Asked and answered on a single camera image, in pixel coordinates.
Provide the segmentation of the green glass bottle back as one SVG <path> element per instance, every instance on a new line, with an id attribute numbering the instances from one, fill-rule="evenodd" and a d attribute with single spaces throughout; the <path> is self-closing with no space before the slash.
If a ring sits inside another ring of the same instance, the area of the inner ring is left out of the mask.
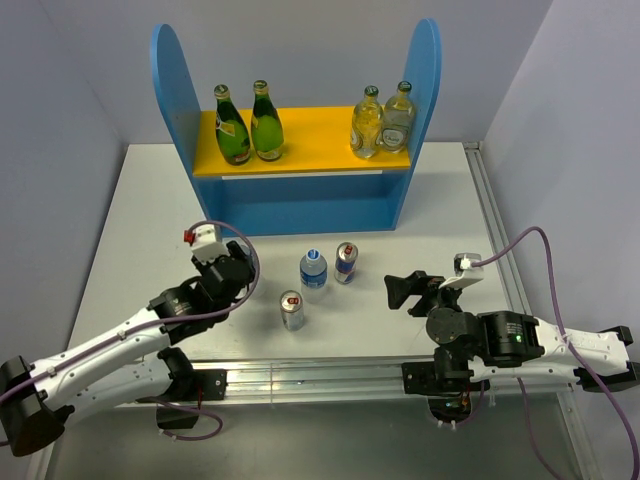
<path id="1" fill-rule="evenodd" d="M 251 156 L 248 129 L 233 105 L 229 88 L 216 85 L 216 140 L 224 160 L 231 166 L 245 164 Z"/>

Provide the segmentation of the green glass bottle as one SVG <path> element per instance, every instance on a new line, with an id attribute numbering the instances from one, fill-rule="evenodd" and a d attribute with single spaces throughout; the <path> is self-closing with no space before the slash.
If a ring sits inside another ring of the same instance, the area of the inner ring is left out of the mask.
<path id="1" fill-rule="evenodd" d="M 265 80 L 253 83 L 254 105 L 251 117 L 251 138 L 257 156 L 266 162 L 282 155 L 284 133 L 277 109 L 274 107 Z"/>
<path id="2" fill-rule="evenodd" d="M 229 88 L 216 85 L 216 140 L 224 160 L 231 166 L 245 164 L 251 156 L 248 129 L 233 105 Z"/>

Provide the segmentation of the green glass bottle front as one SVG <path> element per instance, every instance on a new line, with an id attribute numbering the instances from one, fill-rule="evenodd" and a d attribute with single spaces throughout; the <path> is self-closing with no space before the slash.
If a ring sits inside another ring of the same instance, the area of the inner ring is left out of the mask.
<path id="1" fill-rule="evenodd" d="M 265 80 L 253 83 L 254 105 L 251 117 L 251 138 L 257 156 L 266 162 L 282 155 L 284 133 L 277 109 L 274 107 Z"/>

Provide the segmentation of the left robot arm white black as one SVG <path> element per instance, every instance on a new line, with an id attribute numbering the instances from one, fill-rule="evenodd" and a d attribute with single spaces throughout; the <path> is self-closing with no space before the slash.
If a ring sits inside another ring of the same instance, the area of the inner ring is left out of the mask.
<path id="1" fill-rule="evenodd" d="M 113 329 L 65 352 L 1 366 L 2 445 L 16 457 L 56 441 L 102 409 L 183 399 L 195 386 L 180 342 L 224 322 L 255 290 L 260 265 L 248 239 L 194 241 L 197 275 L 163 291 Z"/>

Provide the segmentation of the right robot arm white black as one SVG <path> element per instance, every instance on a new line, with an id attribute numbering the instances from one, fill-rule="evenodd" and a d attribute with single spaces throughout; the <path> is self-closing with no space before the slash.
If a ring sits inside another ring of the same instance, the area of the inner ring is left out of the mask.
<path id="1" fill-rule="evenodd" d="M 638 386 L 639 365 L 627 352 L 633 341 L 628 328 L 562 331 L 524 313 L 463 310 L 458 303 L 463 289 L 483 277 L 480 268 L 458 271 L 451 278 L 424 271 L 385 276 L 389 308 L 397 310 L 416 296 L 408 313 L 425 319 L 426 333 L 436 345 L 431 360 L 403 363 L 406 393 L 446 396 L 517 378 L 542 385 L 577 384 L 588 392 Z"/>

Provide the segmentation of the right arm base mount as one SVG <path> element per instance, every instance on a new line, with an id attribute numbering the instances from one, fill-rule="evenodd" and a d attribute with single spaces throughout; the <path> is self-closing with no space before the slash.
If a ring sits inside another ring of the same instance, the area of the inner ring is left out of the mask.
<path id="1" fill-rule="evenodd" d="M 404 393 L 425 397 L 429 413 L 440 429 L 456 431 L 468 423 L 490 389 L 487 380 L 471 382 L 465 376 L 437 379 L 434 361 L 404 362 L 401 372 Z"/>

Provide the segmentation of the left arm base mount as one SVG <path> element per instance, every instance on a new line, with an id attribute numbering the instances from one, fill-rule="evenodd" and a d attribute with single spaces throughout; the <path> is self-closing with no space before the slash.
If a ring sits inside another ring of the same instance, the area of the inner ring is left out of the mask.
<path id="1" fill-rule="evenodd" d="M 174 404 L 193 403 L 197 409 L 201 409 L 205 401 L 223 400 L 226 386 L 225 369 L 194 370 L 187 377 L 174 380 L 159 399 Z M 160 429 L 190 430 L 197 421 L 198 416 L 195 413 L 182 412 L 166 406 L 156 407 L 156 424 Z"/>

